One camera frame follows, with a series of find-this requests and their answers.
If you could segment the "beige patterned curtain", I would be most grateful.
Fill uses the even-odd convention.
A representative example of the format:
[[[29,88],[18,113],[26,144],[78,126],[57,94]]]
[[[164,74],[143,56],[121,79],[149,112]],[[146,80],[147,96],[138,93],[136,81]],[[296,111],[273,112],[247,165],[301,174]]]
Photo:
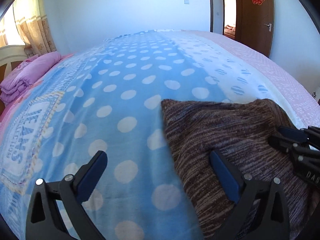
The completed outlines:
[[[14,0],[14,20],[27,57],[56,51],[44,0]]]

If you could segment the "brown knitted sweater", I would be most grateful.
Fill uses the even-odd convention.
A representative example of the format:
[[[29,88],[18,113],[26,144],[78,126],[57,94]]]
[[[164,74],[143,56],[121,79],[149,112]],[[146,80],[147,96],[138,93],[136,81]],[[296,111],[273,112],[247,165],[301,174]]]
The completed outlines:
[[[267,142],[278,126],[293,127],[278,104],[270,99],[245,104],[165,99],[161,108],[175,170],[205,239],[218,231],[233,208],[209,164],[213,150],[254,178],[280,178],[289,206],[290,238],[299,235],[316,198],[313,189],[293,174],[288,156]]]

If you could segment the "brown wooden door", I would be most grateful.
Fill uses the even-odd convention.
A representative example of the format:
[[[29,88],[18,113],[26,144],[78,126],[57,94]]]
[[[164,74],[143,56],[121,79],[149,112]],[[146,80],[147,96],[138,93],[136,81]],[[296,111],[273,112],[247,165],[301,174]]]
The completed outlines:
[[[272,31],[265,24],[272,23]],[[274,0],[262,5],[251,0],[236,0],[235,40],[269,57],[274,27]]]

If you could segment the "folded purple blanket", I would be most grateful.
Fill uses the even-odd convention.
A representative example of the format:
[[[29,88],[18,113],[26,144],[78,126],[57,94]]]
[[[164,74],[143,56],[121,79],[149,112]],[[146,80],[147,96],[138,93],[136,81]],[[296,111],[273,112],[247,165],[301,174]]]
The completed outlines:
[[[1,82],[1,101],[7,105],[17,99],[56,65],[61,57],[59,52],[54,51],[24,60]]]

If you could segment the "cream wooden headboard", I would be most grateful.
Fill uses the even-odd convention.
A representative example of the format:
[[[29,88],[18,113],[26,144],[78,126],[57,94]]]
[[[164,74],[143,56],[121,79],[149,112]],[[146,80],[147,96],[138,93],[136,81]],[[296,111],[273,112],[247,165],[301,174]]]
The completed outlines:
[[[21,62],[27,59],[25,45],[7,45],[0,48],[1,66],[6,65],[4,75],[8,75]]]

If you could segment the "blue pink patterned bed sheet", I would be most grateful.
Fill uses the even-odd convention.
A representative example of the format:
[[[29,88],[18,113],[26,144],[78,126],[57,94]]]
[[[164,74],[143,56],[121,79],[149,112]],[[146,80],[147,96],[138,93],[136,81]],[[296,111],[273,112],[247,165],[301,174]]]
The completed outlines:
[[[203,239],[160,103],[264,98],[296,127],[319,125],[319,105],[296,79],[219,34],[150,30],[74,54],[1,114],[1,215],[24,239],[35,181],[61,180],[102,150],[108,166],[84,207],[106,239]]]

